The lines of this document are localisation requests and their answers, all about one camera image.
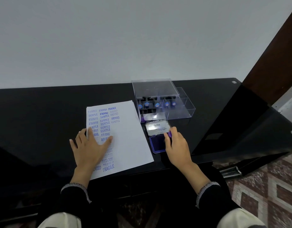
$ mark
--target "clear plastic box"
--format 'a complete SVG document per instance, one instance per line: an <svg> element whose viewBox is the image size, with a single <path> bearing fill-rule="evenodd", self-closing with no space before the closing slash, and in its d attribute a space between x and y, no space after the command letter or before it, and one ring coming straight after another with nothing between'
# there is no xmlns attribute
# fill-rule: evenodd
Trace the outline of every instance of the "clear plastic box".
<svg viewBox="0 0 292 228"><path fill-rule="evenodd" d="M190 118L195 107L171 79L133 80L140 122Z"/></svg>

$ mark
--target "paper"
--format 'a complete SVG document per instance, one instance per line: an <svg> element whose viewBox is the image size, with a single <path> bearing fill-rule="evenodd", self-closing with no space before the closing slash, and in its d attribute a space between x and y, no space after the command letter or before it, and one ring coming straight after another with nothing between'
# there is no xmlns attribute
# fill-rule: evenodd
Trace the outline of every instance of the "paper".
<svg viewBox="0 0 292 228"><path fill-rule="evenodd" d="M86 114L86 128L92 128L98 144L113 136L91 179L154 161L133 101L87 107Z"/></svg>

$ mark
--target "black desk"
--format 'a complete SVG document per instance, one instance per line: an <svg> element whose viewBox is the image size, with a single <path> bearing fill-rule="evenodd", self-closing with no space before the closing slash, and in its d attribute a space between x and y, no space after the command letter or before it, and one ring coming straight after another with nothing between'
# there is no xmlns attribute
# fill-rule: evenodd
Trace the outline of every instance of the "black desk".
<svg viewBox="0 0 292 228"><path fill-rule="evenodd" d="M174 84L196 107L191 119L169 121L186 138L194 162L253 158L292 149L292 123L237 79ZM86 107L128 100L134 101L131 83L0 89L0 195L66 183L75 168L69 138L85 127ZM153 158L152 163L100 181L171 167L166 153Z"/></svg>

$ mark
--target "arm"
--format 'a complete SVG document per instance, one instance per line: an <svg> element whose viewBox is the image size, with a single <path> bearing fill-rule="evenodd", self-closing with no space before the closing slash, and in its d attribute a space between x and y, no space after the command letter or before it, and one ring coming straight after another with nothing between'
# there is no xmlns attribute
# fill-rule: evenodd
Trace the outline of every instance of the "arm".
<svg viewBox="0 0 292 228"><path fill-rule="evenodd" d="M70 139L70 145L74 154L76 168L69 184L65 185L50 217L43 221L39 227L64 227L68 222L81 223L86 220L87 208L91 202L88 197L87 187L92 172L103 159L111 141L110 136L102 145L98 145L92 129L89 127L89 140L85 136L86 129L79 131L76 136L76 144Z"/></svg>
<svg viewBox="0 0 292 228"><path fill-rule="evenodd" d="M226 196L220 185L211 182L198 165L192 162L188 144L177 128L172 127L170 131L172 145L169 136L164 134L168 158L182 172L196 192L196 206L200 212L211 215L207 223L211 223L214 227L241 227L240 224L245 227L264 226L257 217L242 210L229 196Z"/></svg>

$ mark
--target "hand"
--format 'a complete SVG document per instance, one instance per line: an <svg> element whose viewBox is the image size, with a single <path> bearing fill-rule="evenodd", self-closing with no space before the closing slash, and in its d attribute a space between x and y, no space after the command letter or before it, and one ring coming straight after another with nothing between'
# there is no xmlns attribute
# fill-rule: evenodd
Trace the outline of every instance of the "hand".
<svg viewBox="0 0 292 228"><path fill-rule="evenodd" d="M72 139L70 139L70 145L74 153L77 168L91 171L92 173L96 165L103 159L113 137L110 136L104 144L99 145L93 136L91 127L88 129L89 140L87 140L85 132L86 129L82 129L77 134L75 138L77 147Z"/></svg>
<svg viewBox="0 0 292 228"><path fill-rule="evenodd" d="M188 144L176 127L170 128L170 131L172 134L172 145L168 134L164 133L166 153L170 162L180 171L183 171L186 166L192 163Z"/></svg>

